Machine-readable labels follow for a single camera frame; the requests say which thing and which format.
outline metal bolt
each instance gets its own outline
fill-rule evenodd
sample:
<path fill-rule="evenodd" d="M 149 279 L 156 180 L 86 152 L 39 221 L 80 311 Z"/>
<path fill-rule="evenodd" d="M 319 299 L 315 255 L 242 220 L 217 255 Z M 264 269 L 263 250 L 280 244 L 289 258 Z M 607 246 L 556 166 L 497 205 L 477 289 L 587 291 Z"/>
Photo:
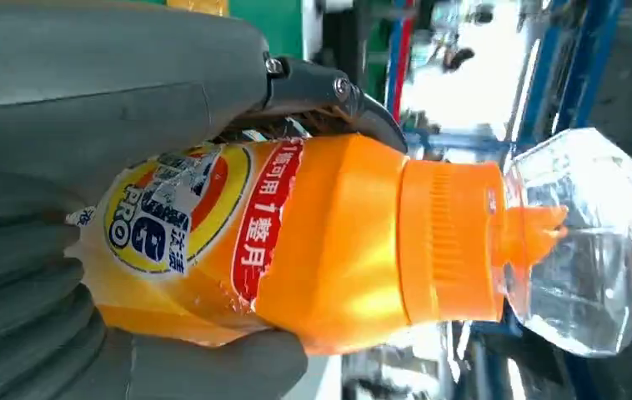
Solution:
<path fill-rule="evenodd" d="M 344 77 L 339 77 L 334 81 L 334 91 L 339 100 L 343 101 L 350 95 L 350 82 Z"/>
<path fill-rule="evenodd" d="M 282 65 L 282 62 L 277 58 L 267 58 L 267 60 L 264 61 L 264 66 L 270 75 L 281 75 L 284 73 L 284 65 Z"/>

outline black plastic part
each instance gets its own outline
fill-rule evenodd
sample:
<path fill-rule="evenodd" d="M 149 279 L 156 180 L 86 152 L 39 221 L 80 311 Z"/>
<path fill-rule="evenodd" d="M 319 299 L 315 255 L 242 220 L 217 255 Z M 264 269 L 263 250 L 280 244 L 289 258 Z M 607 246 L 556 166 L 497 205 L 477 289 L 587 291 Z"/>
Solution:
<path fill-rule="evenodd" d="M 0 172 L 95 203 L 114 176 L 263 104 L 247 23 L 125 2 L 0 1 Z"/>
<path fill-rule="evenodd" d="M 280 58 L 284 74 L 271 77 L 264 108 L 241 117 L 244 127 L 259 125 L 259 119 L 291 115 L 312 134 L 353 133 L 376 139 L 402 153 L 407 143 L 399 125 L 381 104 L 353 85 L 344 72 L 311 62 Z M 336 91 L 337 80 L 344 91 Z M 314 124 L 314 115 L 322 124 Z"/>
<path fill-rule="evenodd" d="M 284 74 L 269 79 L 269 97 L 262 116 L 305 113 L 339 105 L 334 81 L 348 79 L 344 72 L 295 58 L 280 58 Z"/>

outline bottle label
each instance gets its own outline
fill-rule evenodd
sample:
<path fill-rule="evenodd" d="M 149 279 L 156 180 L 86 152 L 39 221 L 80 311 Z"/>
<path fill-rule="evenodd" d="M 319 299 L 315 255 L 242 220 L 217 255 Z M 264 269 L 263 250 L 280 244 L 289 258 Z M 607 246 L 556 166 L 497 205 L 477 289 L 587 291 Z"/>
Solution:
<path fill-rule="evenodd" d="M 196 147 L 120 174 L 95 212 L 101 223 L 83 228 L 90 236 L 98 230 L 113 258 L 85 265 L 83 281 L 96 303 L 180 315 L 187 326 L 195 316 L 242 332 L 263 328 L 254 302 L 303 147 L 301 139 Z M 154 332 L 149 319 L 132 325 L 119 315 L 112 324 Z M 194 328 L 177 329 L 175 337 L 191 340 L 184 334 Z"/>
<path fill-rule="evenodd" d="M 247 302 L 257 297 L 259 279 L 272 263 L 282 211 L 301 162 L 303 142 L 277 146 L 253 186 L 233 255 L 231 280 L 235 292 Z"/>

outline clear plastic cap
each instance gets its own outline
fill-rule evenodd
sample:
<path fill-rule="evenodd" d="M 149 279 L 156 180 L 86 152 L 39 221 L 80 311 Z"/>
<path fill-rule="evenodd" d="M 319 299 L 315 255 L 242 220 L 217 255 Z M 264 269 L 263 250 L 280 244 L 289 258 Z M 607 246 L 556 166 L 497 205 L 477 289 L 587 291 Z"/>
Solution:
<path fill-rule="evenodd" d="M 546 256 L 513 257 L 499 275 L 519 320 L 569 352 L 618 353 L 632 339 L 632 159 L 593 128 L 569 130 L 513 158 L 504 185 L 520 252 L 550 238 Z M 545 209 L 561 226 L 534 232 Z"/>

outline blue metal frame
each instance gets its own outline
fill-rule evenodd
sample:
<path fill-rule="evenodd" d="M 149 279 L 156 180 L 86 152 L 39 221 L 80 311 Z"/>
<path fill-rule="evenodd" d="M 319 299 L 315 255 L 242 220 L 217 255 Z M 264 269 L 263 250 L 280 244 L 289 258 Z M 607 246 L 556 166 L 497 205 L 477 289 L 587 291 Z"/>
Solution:
<path fill-rule="evenodd" d="M 559 9 L 567 3 L 567 0 L 553 0 L 550 4 L 552 10 Z M 542 113 L 544 100 L 548 95 L 549 81 L 551 79 L 552 64 L 554 57 L 559 50 L 559 35 L 561 29 L 549 27 L 544 33 L 539 44 L 539 55 L 537 65 L 534 66 L 532 81 L 529 84 L 528 93 L 521 93 L 521 97 L 527 97 L 524 106 L 523 116 L 520 120 L 518 140 L 522 142 L 533 142 L 534 129 L 537 126 L 539 115 Z"/>
<path fill-rule="evenodd" d="M 404 8 L 407 5 L 406 0 L 393 0 L 395 7 Z M 394 108 L 394 94 L 397 86 L 397 71 L 399 70 L 399 47 L 402 42 L 402 31 L 404 21 L 397 21 L 392 24 L 392 33 L 389 36 L 389 65 L 387 69 L 387 90 L 384 93 L 385 107 L 390 111 Z"/>
<path fill-rule="evenodd" d="M 622 9 L 622 0 L 589 1 L 553 133 L 586 126 Z"/>

